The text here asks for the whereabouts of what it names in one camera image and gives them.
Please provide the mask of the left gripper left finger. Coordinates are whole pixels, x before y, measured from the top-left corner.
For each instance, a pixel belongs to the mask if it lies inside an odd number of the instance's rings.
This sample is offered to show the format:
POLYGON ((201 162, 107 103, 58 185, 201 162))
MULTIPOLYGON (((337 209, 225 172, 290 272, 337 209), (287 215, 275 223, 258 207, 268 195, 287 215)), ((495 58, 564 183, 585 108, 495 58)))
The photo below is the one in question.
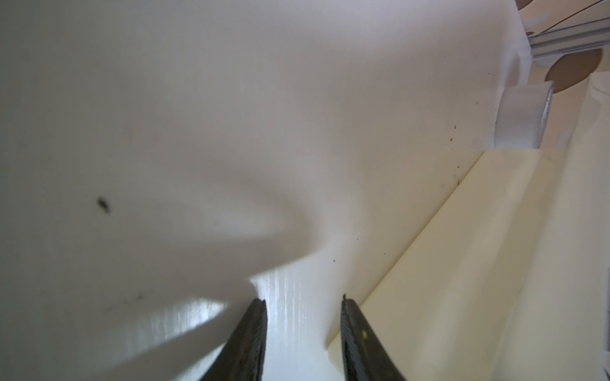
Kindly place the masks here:
POLYGON ((266 301, 256 298, 201 380, 262 380, 267 329, 266 301))

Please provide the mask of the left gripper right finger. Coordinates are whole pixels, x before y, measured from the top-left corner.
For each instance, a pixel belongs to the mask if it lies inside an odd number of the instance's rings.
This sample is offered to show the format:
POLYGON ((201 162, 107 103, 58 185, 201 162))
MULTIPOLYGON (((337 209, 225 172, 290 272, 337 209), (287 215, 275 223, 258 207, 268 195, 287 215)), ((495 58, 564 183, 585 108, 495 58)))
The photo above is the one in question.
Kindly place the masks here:
POLYGON ((343 295, 340 338, 344 377, 347 381, 405 381, 361 309, 343 295))

